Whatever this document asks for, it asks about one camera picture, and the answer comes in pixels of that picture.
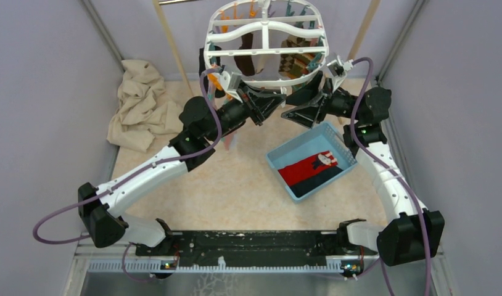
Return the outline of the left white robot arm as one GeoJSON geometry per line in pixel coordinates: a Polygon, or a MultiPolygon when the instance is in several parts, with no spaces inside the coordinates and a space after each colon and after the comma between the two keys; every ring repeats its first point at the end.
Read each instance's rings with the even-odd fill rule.
{"type": "Polygon", "coordinates": [[[131,242],[167,255],[175,246],[172,231],[161,219],[146,220],[125,212],[161,184],[194,170],[215,153],[215,140],[242,127],[251,118],[261,125],[286,95],[245,83],[233,99],[213,110],[202,96],[190,98],[179,119],[183,130],[153,157],[121,177],[97,187],[90,183],[78,190],[79,216],[95,247],[131,242]]]}

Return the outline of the light blue plastic basket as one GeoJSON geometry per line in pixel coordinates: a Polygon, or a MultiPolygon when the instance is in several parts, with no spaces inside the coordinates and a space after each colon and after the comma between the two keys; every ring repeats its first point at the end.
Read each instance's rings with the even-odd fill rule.
{"type": "Polygon", "coordinates": [[[266,160],[295,203],[345,176],[357,164],[338,130],[327,121],[271,150],[266,160]]]}

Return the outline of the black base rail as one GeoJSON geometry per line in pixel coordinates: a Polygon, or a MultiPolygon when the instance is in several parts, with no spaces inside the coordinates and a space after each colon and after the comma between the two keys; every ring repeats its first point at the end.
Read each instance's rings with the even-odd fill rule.
{"type": "Polygon", "coordinates": [[[170,268],[245,271],[310,270],[355,276],[365,251],[344,247],[335,231],[182,231],[155,247],[136,246],[140,257],[171,257],[170,268]]]}

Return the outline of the beige crumpled cloth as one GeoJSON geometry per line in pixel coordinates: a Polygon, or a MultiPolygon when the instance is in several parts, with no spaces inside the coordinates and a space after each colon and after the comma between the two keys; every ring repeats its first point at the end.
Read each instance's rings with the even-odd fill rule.
{"type": "Polygon", "coordinates": [[[107,141],[118,147],[147,152],[158,135],[179,133],[183,111],[167,99],[165,80],[145,60],[122,60],[124,74],[118,87],[118,108],[108,127],[107,141]]]}

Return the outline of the orange hanger clip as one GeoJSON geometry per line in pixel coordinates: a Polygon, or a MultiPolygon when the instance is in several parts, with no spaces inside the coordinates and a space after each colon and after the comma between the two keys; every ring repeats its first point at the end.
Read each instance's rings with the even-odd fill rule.
{"type": "Polygon", "coordinates": [[[224,91],[224,89],[220,83],[220,77],[221,77],[220,72],[213,72],[213,73],[208,74],[208,80],[216,88],[216,90],[224,91]]]}

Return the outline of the pink patterned sock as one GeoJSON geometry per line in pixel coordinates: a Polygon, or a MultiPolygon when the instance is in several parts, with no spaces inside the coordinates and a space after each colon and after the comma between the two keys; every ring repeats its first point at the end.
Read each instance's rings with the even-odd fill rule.
{"type": "Polygon", "coordinates": [[[226,136],[221,138],[221,142],[223,143],[223,147],[226,151],[230,151],[235,148],[237,145],[238,133],[237,131],[233,131],[226,136]]]}

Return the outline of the white round clip hanger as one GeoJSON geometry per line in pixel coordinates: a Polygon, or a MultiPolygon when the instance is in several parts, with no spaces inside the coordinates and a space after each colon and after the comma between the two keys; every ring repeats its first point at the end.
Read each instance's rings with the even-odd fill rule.
{"type": "Polygon", "coordinates": [[[309,1],[232,1],[210,17],[205,37],[203,63],[235,67],[234,56],[252,56],[253,76],[242,79],[253,86],[280,88],[300,86],[320,71],[329,55],[329,43],[320,11],[309,1]],[[241,36],[253,33],[251,49],[240,50],[241,36]],[[305,47],[282,48],[290,35],[304,38],[305,47]],[[279,74],[281,54],[320,52],[315,68],[300,78],[279,74]]]}

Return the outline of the red sock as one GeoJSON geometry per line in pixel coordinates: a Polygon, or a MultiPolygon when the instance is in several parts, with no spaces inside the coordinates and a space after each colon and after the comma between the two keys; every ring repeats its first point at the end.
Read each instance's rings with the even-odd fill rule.
{"type": "Polygon", "coordinates": [[[317,173],[331,167],[336,167],[338,160],[329,150],[311,155],[294,164],[285,166],[278,170],[278,173],[288,186],[292,186],[300,181],[316,175],[317,173]]]}

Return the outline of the dark navy sock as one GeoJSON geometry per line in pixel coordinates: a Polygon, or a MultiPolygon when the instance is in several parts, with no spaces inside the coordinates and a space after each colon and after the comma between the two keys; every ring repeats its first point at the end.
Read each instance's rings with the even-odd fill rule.
{"type": "Polygon", "coordinates": [[[301,199],[342,172],[343,169],[338,166],[333,166],[290,186],[289,189],[296,198],[301,199]]]}

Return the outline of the green striped sock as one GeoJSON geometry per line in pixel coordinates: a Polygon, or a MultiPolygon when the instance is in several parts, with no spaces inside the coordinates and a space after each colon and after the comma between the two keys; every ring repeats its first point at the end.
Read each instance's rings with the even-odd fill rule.
{"type": "Polygon", "coordinates": [[[292,55],[292,66],[289,70],[290,79],[300,78],[309,74],[319,62],[320,52],[303,52],[292,55]]]}

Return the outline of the dark brown sock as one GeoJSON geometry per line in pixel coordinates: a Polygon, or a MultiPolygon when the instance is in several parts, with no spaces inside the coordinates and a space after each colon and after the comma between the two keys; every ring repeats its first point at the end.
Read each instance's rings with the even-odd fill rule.
{"type": "MultiPolygon", "coordinates": [[[[240,50],[251,49],[253,46],[253,33],[247,33],[241,36],[240,50]]],[[[255,67],[251,55],[237,55],[234,56],[236,66],[244,76],[253,76],[255,74],[255,67]]]]}

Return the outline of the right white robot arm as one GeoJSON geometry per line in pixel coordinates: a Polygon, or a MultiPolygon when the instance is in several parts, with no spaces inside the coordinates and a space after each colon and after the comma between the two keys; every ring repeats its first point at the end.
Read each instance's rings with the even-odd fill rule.
{"type": "Polygon", "coordinates": [[[381,121],[389,117],[392,92],[379,86],[362,89],[354,96],[336,88],[330,78],[317,74],[306,86],[287,97],[293,108],[282,117],[312,127],[326,115],[350,119],[344,126],[344,144],[357,164],[371,177],[388,221],[381,228],[365,220],[342,223],[337,247],[353,254],[360,246],[379,254],[387,266],[436,256],[445,226],[439,211],[430,211],[419,200],[392,158],[381,121]]]}

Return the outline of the argyle patterned sock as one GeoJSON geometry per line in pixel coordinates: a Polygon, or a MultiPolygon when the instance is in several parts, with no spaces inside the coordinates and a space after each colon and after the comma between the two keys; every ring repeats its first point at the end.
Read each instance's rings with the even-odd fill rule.
{"type": "MultiPolygon", "coordinates": [[[[306,45],[307,45],[306,39],[296,37],[293,35],[290,35],[287,39],[285,39],[281,43],[282,48],[305,47],[306,45]]],[[[289,78],[288,77],[289,70],[292,66],[292,55],[293,54],[281,54],[278,72],[283,77],[289,78]]]]}

